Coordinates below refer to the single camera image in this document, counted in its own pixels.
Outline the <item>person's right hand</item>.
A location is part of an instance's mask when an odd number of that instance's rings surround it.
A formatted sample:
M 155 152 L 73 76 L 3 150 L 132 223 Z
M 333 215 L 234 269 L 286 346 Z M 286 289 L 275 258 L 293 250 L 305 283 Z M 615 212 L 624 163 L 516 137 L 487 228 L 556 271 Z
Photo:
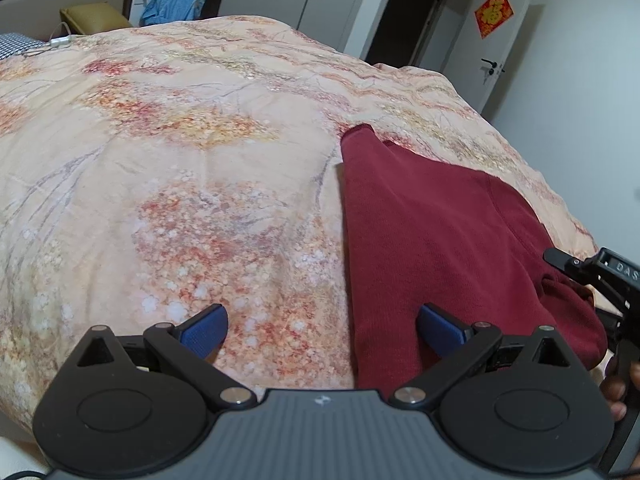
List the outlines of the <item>person's right hand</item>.
M 616 356 L 608 360 L 605 369 L 605 378 L 600 383 L 600 391 L 603 394 L 611 415 L 616 422 L 622 420 L 627 414 L 627 405 L 623 402 L 629 384 L 639 388 L 640 364 L 634 361 L 629 365 L 629 379 L 615 375 L 618 363 Z

